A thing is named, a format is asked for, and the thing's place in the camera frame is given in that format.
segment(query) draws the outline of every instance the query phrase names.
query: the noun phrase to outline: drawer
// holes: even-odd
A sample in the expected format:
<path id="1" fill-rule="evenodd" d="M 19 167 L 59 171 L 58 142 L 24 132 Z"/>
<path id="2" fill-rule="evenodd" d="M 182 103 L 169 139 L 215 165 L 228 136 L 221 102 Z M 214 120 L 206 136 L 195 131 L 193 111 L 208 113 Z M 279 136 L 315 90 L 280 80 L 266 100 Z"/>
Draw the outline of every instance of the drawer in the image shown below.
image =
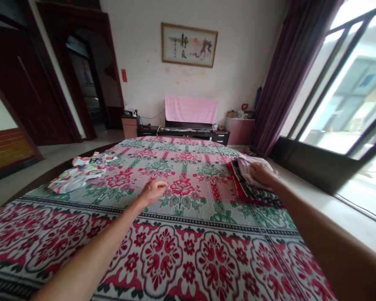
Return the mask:
<path id="1" fill-rule="evenodd" d="M 156 131 L 153 130 L 137 130 L 138 137 L 156 136 Z"/>
<path id="2" fill-rule="evenodd" d="M 228 133 L 223 133 L 223 134 L 213 134 L 213 137 L 215 137 L 215 139 L 225 139 L 226 137 L 228 137 Z"/>
<path id="3" fill-rule="evenodd" d="M 230 133 L 213 133 L 212 141 L 220 143 L 222 145 L 227 145 L 229 141 Z"/>
<path id="4" fill-rule="evenodd" d="M 136 118 L 121 118 L 122 125 L 137 125 Z"/>

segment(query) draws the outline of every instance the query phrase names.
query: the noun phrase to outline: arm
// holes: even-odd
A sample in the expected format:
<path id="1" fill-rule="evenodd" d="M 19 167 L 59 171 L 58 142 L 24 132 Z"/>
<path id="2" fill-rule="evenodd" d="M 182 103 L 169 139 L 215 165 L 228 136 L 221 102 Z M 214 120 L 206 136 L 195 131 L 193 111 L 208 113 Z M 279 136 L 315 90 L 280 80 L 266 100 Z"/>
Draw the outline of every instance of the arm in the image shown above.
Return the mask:
<path id="1" fill-rule="evenodd" d="M 268 168 L 251 175 L 279 196 L 339 300 L 376 300 L 376 254 L 310 206 Z"/>
<path id="2" fill-rule="evenodd" d="M 167 186 L 167 183 L 161 181 L 148 182 L 139 197 L 62 267 L 32 300 L 89 300 L 132 222 L 145 207 L 155 203 L 163 195 Z"/>

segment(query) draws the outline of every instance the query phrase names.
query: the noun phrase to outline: hand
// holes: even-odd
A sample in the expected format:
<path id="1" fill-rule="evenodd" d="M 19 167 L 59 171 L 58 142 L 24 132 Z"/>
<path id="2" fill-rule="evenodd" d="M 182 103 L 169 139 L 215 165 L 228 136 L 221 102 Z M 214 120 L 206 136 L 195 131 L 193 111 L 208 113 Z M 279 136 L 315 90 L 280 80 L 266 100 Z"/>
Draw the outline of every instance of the hand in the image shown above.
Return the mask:
<path id="1" fill-rule="evenodd" d="M 149 181 L 146 183 L 138 200 L 144 204 L 145 207 L 154 204 L 166 191 L 168 184 L 163 181 Z"/>
<path id="2" fill-rule="evenodd" d="M 249 172 L 252 178 L 267 187 L 273 188 L 276 183 L 280 182 L 277 175 L 262 163 L 251 163 Z"/>

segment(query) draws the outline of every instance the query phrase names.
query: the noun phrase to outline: forearm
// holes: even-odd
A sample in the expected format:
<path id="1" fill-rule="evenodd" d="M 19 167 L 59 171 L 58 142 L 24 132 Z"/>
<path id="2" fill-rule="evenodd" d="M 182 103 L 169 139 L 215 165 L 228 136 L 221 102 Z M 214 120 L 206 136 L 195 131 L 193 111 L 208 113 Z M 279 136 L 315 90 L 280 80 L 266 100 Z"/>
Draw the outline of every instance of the forearm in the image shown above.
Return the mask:
<path id="1" fill-rule="evenodd" d="M 339 300 L 376 300 L 376 254 L 276 181 L 298 231 L 318 261 Z"/>
<path id="2" fill-rule="evenodd" d="M 33 300 L 89 300 L 130 225 L 143 209 L 142 202 L 135 200 L 109 227 L 61 268 Z"/>

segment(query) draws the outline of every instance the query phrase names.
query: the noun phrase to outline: wooden cabinet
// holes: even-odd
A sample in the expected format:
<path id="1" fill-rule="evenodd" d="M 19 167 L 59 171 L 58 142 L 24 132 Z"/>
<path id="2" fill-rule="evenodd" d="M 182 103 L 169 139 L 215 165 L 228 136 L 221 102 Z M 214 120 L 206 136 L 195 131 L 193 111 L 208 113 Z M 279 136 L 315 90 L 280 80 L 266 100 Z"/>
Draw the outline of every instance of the wooden cabinet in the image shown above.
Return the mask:
<path id="1" fill-rule="evenodd" d="M 124 130 L 125 139 L 136 138 L 137 137 L 137 119 L 135 117 L 121 118 L 122 128 Z"/>
<path id="2" fill-rule="evenodd" d="M 229 145 L 249 145 L 255 120 L 227 118 L 226 130 L 230 131 Z"/>
<path id="3" fill-rule="evenodd" d="M 227 146 L 229 141 L 230 132 L 227 130 L 217 130 L 213 132 L 212 141 L 217 142 Z"/>

